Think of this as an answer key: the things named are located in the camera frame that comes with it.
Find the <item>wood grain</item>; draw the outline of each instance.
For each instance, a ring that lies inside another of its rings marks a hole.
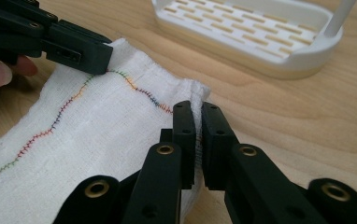
[[[339,1],[310,1],[334,10]],[[315,76],[265,77],[158,28],[151,1],[49,0],[41,7],[111,39],[125,37],[177,77],[211,90],[239,140],[262,148],[292,182],[331,177],[357,190],[357,3],[344,36]],[[39,74],[0,89],[0,137],[37,100],[54,64],[34,59]],[[221,192],[203,189],[185,223],[230,223]]]

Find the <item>wooden table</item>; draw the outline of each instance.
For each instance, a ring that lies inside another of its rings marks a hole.
[[[262,148],[292,182],[306,187],[331,177],[357,190],[357,3],[339,46],[322,70],[278,80],[232,63],[159,29],[151,1],[48,0],[41,7],[111,39],[125,37],[177,77],[211,90],[242,143]],[[338,0],[311,1],[331,10]],[[16,77],[0,89],[0,136],[37,100],[54,69],[34,59],[35,77]],[[203,189],[185,223],[229,223],[223,193]]]

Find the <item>rainbow thread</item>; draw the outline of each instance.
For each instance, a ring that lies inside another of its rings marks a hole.
[[[21,150],[19,151],[19,153],[16,155],[15,159],[11,162],[8,162],[7,164],[3,165],[2,167],[0,167],[0,174],[3,173],[5,170],[11,168],[12,166],[14,166],[31,148],[33,143],[42,137],[45,137],[51,133],[53,133],[53,129],[56,129],[56,125],[60,122],[60,119],[62,117],[62,114],[65,112],[65,110],[75,101],[77,100],[79,97],[82,96],[82,93],[85,91],[86,87],[88,86],[89,82],[92,80],[92,78],[94,78],[94,76],[89,77],[83,84],[82,87],[79,89],[79,91],[70,97],[70,99],[68,99],[64,105],[59,109],[59,113],[55,119],[55,121],[51,124],[50,128],[48,128],[46,131],[44,132],[40,132],[37,133],[35,135],[33,135],[30,140],[28,140],[26,142],[26,144],[24,144],[23,147],[21,147]]]
[[[135,91],[139,91],[143,94],[145,94],[147,97],[149,97],[149,99],[152,101],[153,104],[155,104],[156,107],[162,109],[164,112],[168,113],[168,114],[173,114],[173,110],[170,108],[169,105],[166,104],[161,104],[159,103],[159,101],[152,95],[152,93],[150,91],[146,91],[142,88],[139,88],[134,81],[132,80],[131,77],[129,77],[126,73],[122,72],[122,71],[117,71],[117,70],[107,70],[108,72],[112,72],[118,75],[121,75],[126,82],[129,84],[129,86],[132,88],[132,90]]]

